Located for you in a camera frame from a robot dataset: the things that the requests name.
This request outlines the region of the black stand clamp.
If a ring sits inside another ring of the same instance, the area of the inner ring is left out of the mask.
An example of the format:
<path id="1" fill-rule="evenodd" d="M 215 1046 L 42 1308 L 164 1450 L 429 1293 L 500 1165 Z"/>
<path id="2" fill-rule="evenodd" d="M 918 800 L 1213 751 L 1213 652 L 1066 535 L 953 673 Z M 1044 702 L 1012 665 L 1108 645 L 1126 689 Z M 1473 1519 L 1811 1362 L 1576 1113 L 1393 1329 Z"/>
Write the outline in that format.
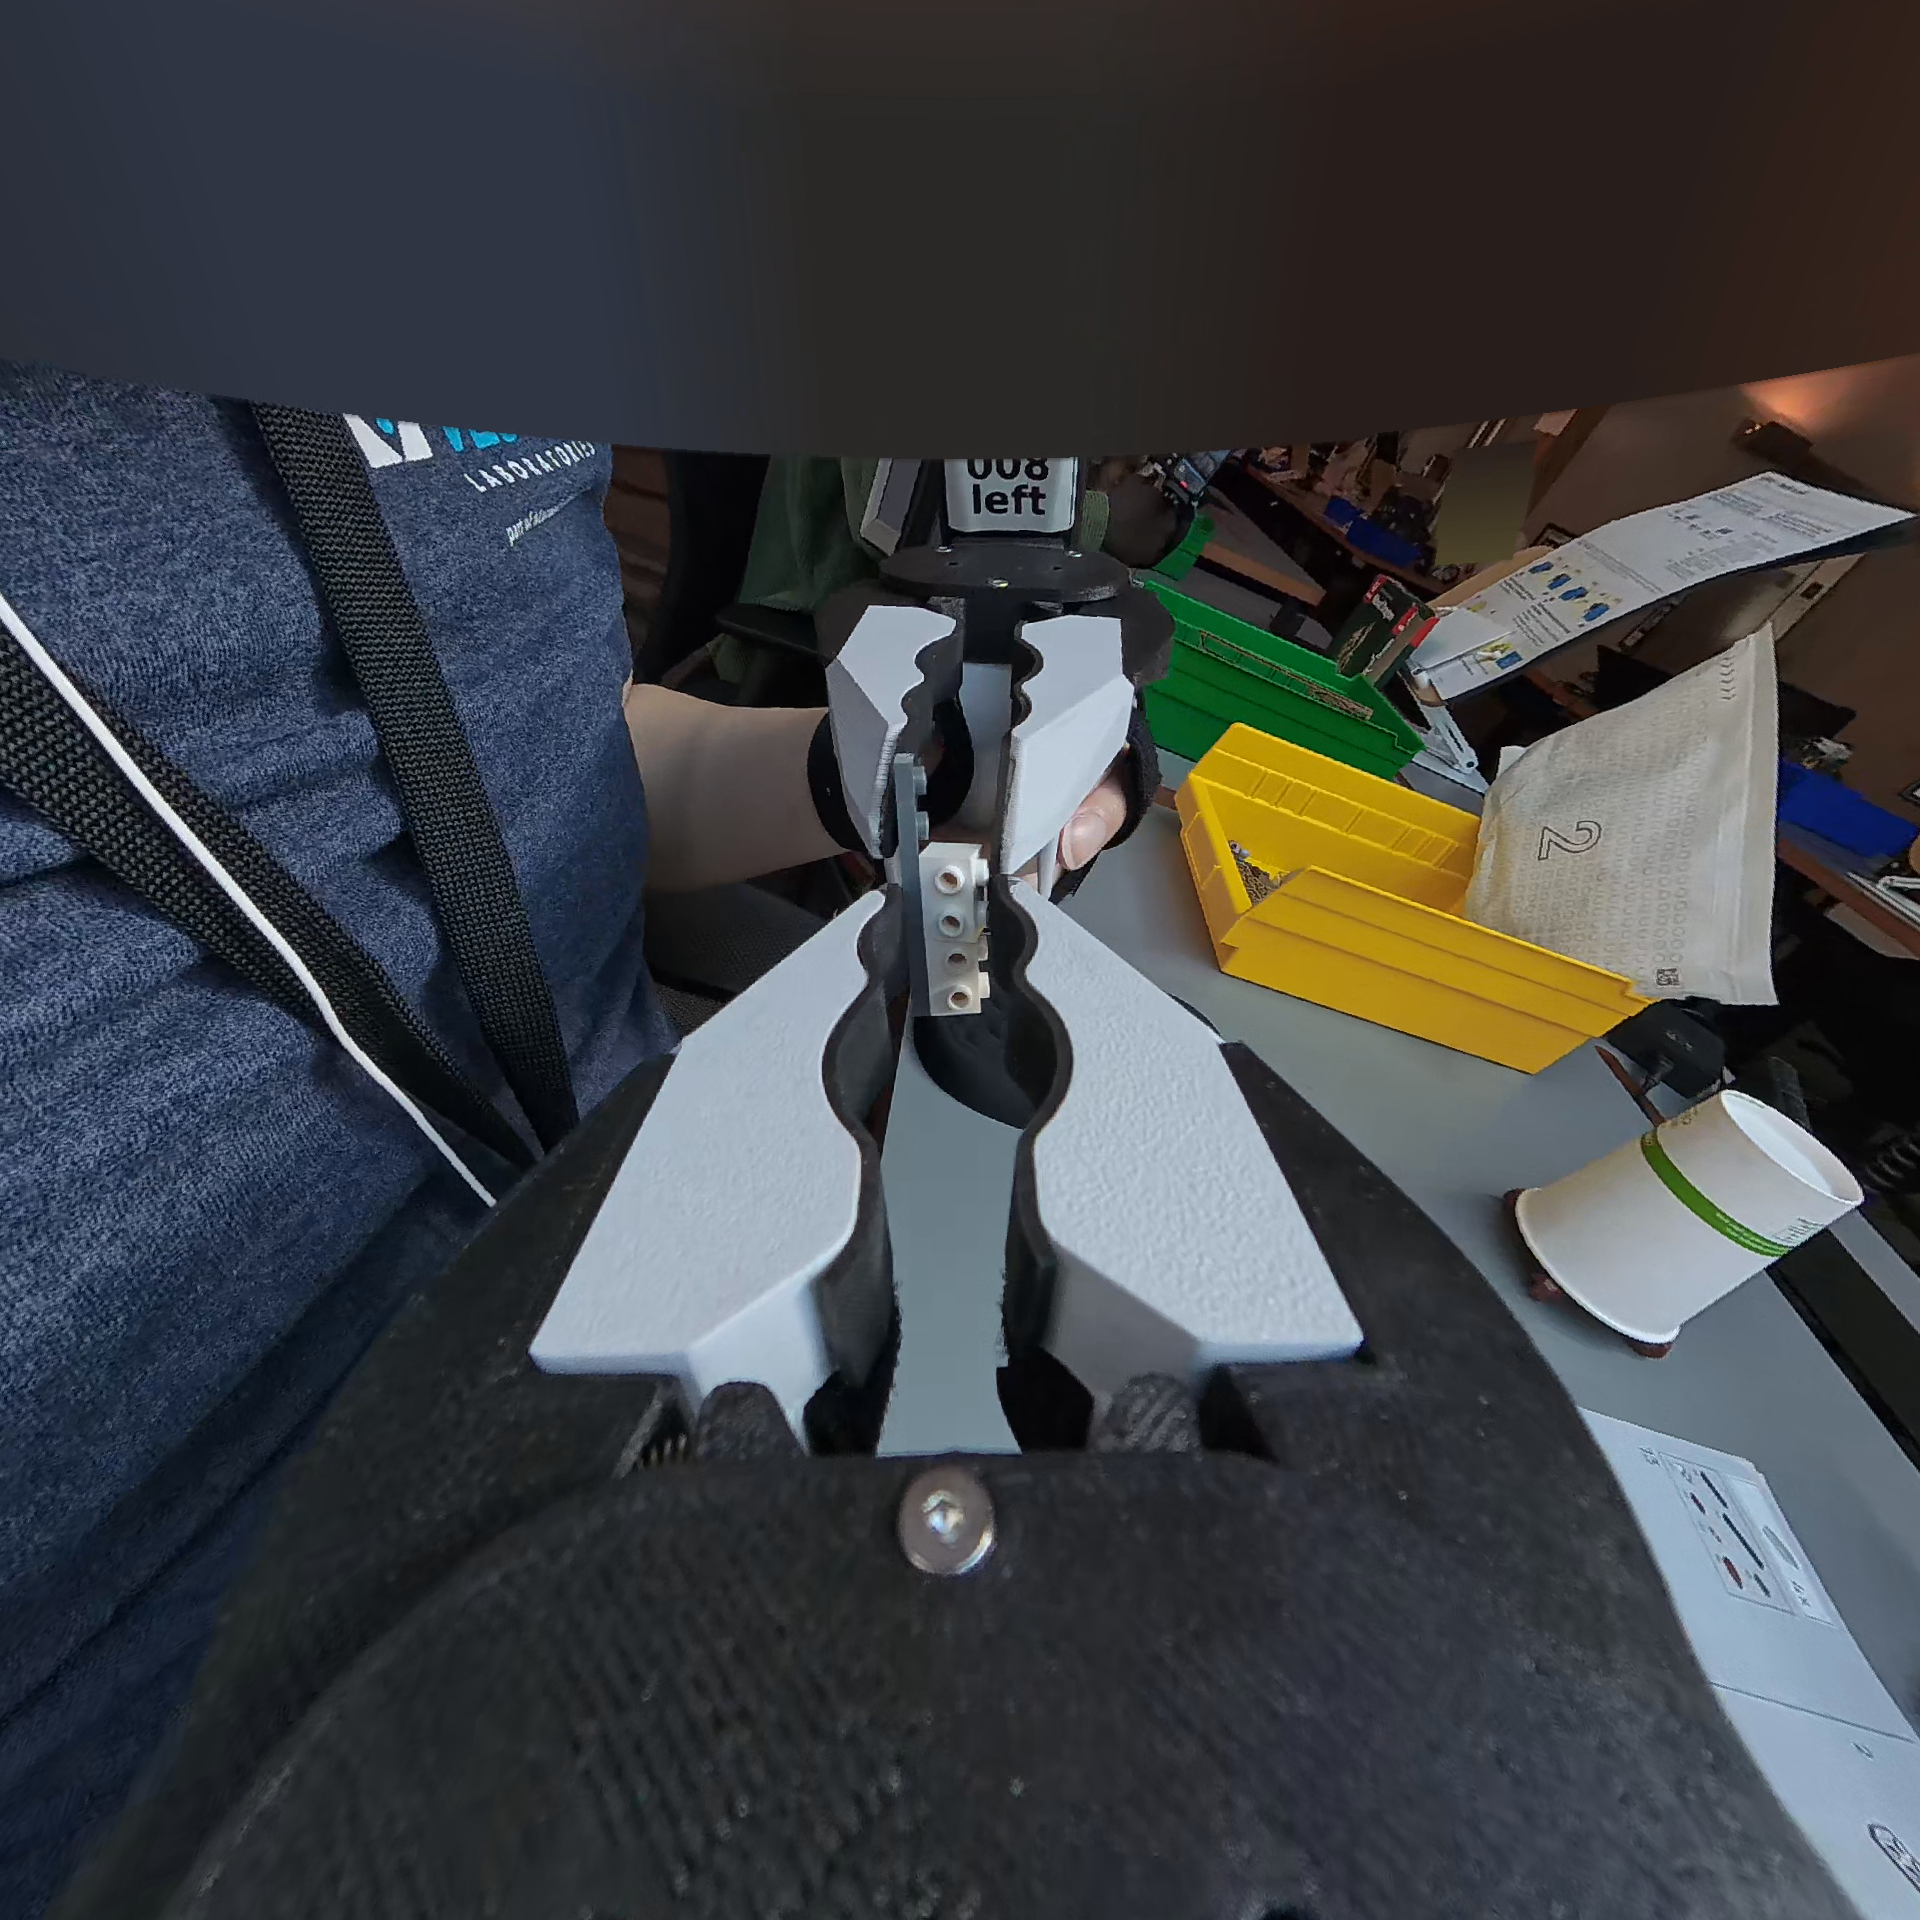
<path id="1" fill-rule="evenodd" d="M 1709 1000 L 1648 1000 L 1603 1032 L 1596 1055 L 1652 1125 L 1723 1087 L 1723 1032 Z"/>

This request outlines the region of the green cloth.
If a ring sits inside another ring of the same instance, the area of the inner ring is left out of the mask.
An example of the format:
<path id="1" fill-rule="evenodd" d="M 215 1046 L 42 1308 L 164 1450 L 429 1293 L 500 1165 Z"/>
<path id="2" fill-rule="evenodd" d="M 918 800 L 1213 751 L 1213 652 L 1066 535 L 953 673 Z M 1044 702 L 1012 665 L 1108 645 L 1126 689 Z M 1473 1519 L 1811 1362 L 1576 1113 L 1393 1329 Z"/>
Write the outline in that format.
<path id="1" fill-rule="evenodd" d="M 858 534 L 874 474 L 877 456 L 773 455 L 736 606 L 813 622 L 829 596 L 874 579 L 882 551 Z"/>

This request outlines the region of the folded instruction sheet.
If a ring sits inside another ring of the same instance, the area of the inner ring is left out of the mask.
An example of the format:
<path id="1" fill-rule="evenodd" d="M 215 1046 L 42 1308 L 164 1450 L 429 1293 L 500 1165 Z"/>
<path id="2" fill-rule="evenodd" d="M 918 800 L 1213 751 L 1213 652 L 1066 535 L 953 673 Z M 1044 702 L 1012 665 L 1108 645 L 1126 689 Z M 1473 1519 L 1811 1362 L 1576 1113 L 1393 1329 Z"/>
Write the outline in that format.
<path id="1" fill-rule="evenodd" d="M 1521 559 L 1434 616 L 1407 655 L 1430 702 L 1461 700 L 1605 623 L 1735 572 L 1860 551 L 1915 534 L 1915 512 L 1811 488 L 1786 474 L 1611 521 Z"/>

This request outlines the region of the blue plastic bin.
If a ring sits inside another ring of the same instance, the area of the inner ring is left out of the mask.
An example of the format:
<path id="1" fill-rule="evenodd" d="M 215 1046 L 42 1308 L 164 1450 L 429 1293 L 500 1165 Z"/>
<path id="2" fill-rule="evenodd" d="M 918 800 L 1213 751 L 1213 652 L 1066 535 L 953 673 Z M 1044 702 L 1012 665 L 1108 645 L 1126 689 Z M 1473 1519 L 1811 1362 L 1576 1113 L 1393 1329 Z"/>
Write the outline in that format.
<path id="1" fill-rule="evenodd" d="M 1915 828 L 1832 777 L 1779 761 L 1776 819 L 1860 860 L 1905 860 Z"/>

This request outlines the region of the brown lego base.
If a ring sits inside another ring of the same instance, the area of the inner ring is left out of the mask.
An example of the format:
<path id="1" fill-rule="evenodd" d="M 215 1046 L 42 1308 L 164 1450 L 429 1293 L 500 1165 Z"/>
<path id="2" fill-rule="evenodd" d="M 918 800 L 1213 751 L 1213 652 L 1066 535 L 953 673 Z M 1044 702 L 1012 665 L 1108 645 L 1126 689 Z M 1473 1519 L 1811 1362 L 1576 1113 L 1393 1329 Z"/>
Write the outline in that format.
<path id="1" fill-rule="evenodd" d="M 1538 1303 L 1558 1303 L 1558 1308 L 1568 1308 L 1576 1311 L 1580 1321 L 1615 1333 L 1632 1356 L 1645 1356 L 1645 1358 L 1664 1358 L 1673 1350 L 1673 1341 L 1638 1341 L 1638 1334 L 1625 1334 L 1616 1333 L 1615 1322 L 1596 1321 L 1591 1308 L 1580 1308 L 1548 1272 L 1547 1264 L 1538 1260 L 1538 1251 L 1531 1250 L 1525 1234 L 1521 1234 L 1521 1215 L 1518 1215 L 1518 1202 L 1521 1202 L 1521 1187 L 1507 1187 L 1501 1191 L 1501 1212 L 1507 1212 L 1507 1224 L 1518 1242 L 1518 1258 L 1521 1258 L 1521 1267 L 1525 1267 L 1525 1296 L 1538 1300 Z"/>

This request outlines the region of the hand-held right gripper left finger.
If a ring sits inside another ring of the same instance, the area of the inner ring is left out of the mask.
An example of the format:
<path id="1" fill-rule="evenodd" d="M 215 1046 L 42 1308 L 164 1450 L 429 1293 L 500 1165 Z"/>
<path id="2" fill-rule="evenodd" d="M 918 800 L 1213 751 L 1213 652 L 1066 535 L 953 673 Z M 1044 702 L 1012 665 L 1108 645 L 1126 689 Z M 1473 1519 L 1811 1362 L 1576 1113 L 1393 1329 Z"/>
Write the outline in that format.
<path id="1" fill-rule="evenodd" d="M 687 1406 L 755 1382 L 788 1422 L 874 1381 L 895 982 L 898 893 L 867 893 L 677 1050 L 532 1334 L 541 1373 L 667 1375 Z"/>

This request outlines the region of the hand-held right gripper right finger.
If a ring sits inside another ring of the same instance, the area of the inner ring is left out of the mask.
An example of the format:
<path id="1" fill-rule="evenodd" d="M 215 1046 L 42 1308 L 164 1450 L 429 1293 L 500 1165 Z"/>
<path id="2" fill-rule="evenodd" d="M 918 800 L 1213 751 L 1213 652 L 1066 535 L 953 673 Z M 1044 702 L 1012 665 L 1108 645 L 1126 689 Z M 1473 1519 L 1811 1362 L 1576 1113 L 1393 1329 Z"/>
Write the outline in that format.
<path id="1" fill-rule="evenodd" d="M 1127 1381 L 1347 1358 L 1358 1321 L 1237 1050 L 1030 884 L 993 885 L 1018 1140 L 1000 1341 L 1094 1402 Z"/>

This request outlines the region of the person's left forearm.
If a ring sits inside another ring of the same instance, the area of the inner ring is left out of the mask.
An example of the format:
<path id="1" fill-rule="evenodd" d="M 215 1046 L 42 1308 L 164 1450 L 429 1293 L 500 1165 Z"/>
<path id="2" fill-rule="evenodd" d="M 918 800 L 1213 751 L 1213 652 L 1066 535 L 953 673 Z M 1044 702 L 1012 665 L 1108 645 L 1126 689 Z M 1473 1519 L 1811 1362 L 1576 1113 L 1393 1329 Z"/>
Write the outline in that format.
<path id="1" fill-rule="evenodd" d="M 821 706 L 722 706 L 627 684 L 621 710 L 645 784 L 653 897 L 755 884 L 843 849 L 806 777 Z"/>

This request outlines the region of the white numbered paper bag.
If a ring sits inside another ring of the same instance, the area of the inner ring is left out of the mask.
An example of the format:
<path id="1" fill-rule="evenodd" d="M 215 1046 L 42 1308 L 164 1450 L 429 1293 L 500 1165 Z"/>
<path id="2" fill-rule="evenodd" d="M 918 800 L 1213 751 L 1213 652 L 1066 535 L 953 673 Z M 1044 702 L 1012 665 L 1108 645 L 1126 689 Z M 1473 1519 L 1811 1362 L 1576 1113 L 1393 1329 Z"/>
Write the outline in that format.
<path id="1" fill-rule="evenodd" d="M 1779 717 L 1760 623 L 1497 770 L 1461 914 L 1640 998 L 1774 1007 Z"/>

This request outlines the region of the person's blue shirt torso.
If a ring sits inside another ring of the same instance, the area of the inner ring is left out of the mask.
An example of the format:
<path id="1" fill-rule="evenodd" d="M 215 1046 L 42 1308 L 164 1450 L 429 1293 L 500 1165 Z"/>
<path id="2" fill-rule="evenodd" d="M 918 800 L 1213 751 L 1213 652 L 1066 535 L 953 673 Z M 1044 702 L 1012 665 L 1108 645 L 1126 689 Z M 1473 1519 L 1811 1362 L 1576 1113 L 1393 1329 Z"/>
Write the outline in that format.
<path id="1" fill-rule="evenodd" d="M 150 1743 L 390 1308 L 670 1046 L 606 480 L 5 360 L 5 1774 Z"/>

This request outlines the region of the black lego plate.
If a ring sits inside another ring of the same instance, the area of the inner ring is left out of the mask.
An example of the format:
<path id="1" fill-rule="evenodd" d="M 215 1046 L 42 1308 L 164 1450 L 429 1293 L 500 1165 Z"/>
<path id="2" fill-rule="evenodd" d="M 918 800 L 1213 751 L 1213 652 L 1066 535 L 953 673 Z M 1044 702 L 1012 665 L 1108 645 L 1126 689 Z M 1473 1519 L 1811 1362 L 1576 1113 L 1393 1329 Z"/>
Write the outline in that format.
<path id="1" fill-rule="evenodd" d="M 889 806 L 895 806 L 895 889 L 898 889 L 898 953 L 906 966 L 906 1010 L 911 1016 L 930 1012 L 930 966 L 924 966 L 924 810 L 920 810 L 924 770 L 918 757 L 898 751 L 889 766 Z"/>

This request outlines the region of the person's left hand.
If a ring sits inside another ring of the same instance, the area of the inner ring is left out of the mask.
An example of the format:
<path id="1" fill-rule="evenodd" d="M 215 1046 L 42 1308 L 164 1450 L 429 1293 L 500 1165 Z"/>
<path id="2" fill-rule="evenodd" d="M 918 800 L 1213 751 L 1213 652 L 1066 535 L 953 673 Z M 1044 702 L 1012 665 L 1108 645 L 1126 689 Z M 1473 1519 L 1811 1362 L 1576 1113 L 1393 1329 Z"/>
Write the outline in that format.
<path id="1" fill-rule="evenodd" d="M 1156 757 L 1139 747 L 1119 747 L 1108 770 L 1094 784 L 1094 790 L 1061 828 L 1058 880 L 1049 889 L 1052 902 L 1066 902 L 1086 884 L 1101 849 L 1126 844 L 1139 828 L 1156 786 Z"/>

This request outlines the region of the white paper cup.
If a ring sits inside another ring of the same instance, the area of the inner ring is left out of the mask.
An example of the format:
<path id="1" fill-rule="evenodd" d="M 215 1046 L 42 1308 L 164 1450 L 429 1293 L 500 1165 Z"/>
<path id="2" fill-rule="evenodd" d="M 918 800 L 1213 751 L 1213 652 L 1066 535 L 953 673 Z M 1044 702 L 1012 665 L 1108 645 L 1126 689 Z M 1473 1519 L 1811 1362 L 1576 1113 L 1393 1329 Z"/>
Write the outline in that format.
<path id="1" fill-rule="evenodd" d="M 1518 1215 L 1580 1308 L 1625 1334 L 1676 1341 L 1860 1202 L 1860 1179 L 1803 1125 L 1723 1089 L 1521 1187 Z"/>

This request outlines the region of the yellow plastic bin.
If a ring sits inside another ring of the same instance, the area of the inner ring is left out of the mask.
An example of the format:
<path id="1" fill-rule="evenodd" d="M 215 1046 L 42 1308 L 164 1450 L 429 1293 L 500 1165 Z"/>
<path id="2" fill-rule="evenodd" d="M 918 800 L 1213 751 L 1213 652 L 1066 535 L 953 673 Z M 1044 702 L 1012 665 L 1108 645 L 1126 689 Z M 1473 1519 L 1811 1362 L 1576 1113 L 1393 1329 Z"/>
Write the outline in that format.
<path id="1" fill-rule="evenodd" d="M 1461 914 L 1477 819 L 1232 725 L 1175 790 L 1216 966 L 1538 1073 L 1645 1010 L 1623 974 Z M 1291 880 L 1246 905 L 1229 844 Z"/>

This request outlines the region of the small red green box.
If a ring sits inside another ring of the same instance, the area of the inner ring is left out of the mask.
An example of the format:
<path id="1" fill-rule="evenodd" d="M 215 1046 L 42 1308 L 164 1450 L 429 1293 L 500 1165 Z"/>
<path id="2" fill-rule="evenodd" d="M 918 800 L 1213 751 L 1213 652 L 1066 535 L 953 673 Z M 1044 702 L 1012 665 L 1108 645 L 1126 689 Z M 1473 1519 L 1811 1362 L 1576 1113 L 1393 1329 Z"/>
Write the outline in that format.
<path id="1" fill-rule="evenodd" d="M 1331 639 L 1334 673 L 1344 681 L 1381 684 L 1421 645 L 1434 616 L 1438 610 L 1428 596 L 1379 572 Z"/>

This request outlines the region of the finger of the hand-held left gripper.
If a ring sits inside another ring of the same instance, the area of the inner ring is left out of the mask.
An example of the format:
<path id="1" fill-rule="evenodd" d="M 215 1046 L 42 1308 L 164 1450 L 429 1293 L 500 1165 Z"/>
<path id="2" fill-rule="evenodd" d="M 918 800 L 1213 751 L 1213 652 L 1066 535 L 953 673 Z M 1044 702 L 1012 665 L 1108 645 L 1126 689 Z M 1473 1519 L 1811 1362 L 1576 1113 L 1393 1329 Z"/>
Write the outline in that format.
<path id="1" fill-rule="evenodd" d="M 836 766 L 867 856 L 895 856 L 895 761 L 918 761 L 932 706 L 957 690 L 960 622 L 920 606 L 869 606 L 826 660 Z"/>
<path id="2" fill-rule="evenodd" d="M 1119 757 L 1138 690 L 1114 612 L 1025 622 L 1018 645 L 1025 673 L 1006 761 L 1006 875 L 1058 875 L 1058 840 Z"/>

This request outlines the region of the green plastic bin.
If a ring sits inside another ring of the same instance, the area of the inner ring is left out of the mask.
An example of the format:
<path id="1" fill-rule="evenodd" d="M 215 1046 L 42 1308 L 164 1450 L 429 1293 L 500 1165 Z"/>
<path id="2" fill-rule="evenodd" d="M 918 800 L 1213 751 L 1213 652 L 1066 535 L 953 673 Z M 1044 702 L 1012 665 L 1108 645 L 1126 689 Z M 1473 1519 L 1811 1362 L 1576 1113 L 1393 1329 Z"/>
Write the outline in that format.
<path id="1" fill-rule="evenodd" d="M 1195 762 L 1244 725 L 1375 779 L 1397 779 L 1421 751 L 1403 710 L 1327 655 L 1216 612 L 1152 572 L 1138 572 L 1138 590 L 1172 616 L 1172 665 L 1139 689 L 1156 747 Z"/>

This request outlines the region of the lego instruction booklet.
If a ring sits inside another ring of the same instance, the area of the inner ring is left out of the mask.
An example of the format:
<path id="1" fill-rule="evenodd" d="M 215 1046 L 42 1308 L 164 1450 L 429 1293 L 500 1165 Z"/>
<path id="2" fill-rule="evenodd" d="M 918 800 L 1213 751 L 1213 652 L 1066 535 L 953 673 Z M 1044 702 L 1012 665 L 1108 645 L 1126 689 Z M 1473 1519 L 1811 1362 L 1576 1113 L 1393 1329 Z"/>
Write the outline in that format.
<path id="1" fill-rule="evenodd" d="M 1915 1916 L 1915 1728 L 1840 1622 L 1764 1474 L 1591 1406 L 1580 1422 L 1779 1809 L 1860 1916 Z"/>

